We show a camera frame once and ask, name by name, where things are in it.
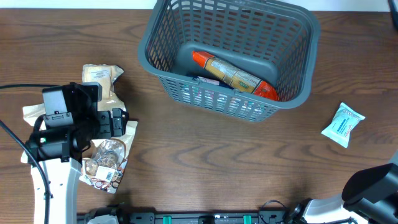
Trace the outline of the multicolour tissue pack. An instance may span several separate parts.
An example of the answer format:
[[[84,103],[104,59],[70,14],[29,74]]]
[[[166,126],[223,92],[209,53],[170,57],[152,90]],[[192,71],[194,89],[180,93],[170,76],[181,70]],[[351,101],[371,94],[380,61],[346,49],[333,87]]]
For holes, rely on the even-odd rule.
[[[180,82],[178,87],[183,103],[248,121],[263,121],[277,111],[240,91],[207,83],[201,78],[194,78],[192,84]]]

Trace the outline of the orange cracker package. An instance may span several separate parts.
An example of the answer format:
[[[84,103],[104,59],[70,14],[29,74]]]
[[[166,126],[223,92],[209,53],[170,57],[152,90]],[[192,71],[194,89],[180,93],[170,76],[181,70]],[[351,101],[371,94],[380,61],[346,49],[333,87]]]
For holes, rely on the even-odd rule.
[[[204,51],[193,51],[192,59],[231,88],[279,101],[278,93],[271,84],[235,67],[225,60]]]

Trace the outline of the grey plastic basket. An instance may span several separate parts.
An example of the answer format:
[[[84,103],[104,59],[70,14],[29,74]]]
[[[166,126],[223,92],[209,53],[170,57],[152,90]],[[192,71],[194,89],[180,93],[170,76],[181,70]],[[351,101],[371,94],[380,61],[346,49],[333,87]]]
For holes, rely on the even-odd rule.
[[[280,1],[158,1],[137,57],[181,102],[180,82],[213,84],[214,76],[192,59],[193,51],[208,52],[271,84],[279,101],[242,93],[279,111],[307,100],[320,31],[312,12]]]

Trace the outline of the light blue wipes packet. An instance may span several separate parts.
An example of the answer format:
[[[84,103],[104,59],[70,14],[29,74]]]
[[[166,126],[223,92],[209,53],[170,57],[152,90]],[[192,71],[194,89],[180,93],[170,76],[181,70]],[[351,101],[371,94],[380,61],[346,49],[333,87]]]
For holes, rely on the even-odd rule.
[[[344,102],[340,103],[331,123],[321,132],[339,145],[347,148],[352,130],[366,117],[351,109]]]

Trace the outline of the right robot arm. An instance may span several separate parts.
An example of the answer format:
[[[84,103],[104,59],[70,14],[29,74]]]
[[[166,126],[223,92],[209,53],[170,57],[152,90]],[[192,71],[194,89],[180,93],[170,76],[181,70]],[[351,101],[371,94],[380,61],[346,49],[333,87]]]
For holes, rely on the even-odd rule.
[[[397,154],[355,173],[341,194],[298,204],[284,222],[397,224]]]

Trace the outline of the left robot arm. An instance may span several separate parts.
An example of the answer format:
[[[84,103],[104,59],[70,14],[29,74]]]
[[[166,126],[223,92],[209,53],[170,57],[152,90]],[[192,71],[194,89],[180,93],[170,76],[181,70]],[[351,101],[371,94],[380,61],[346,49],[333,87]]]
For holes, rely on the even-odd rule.
[[[76,223],[82,153],[93,139],[120,137],[129,115],[120,108],[100,111],[99,83],[71,83],[42,91],[45,113],[26,142],[35,187],[35,223]]]

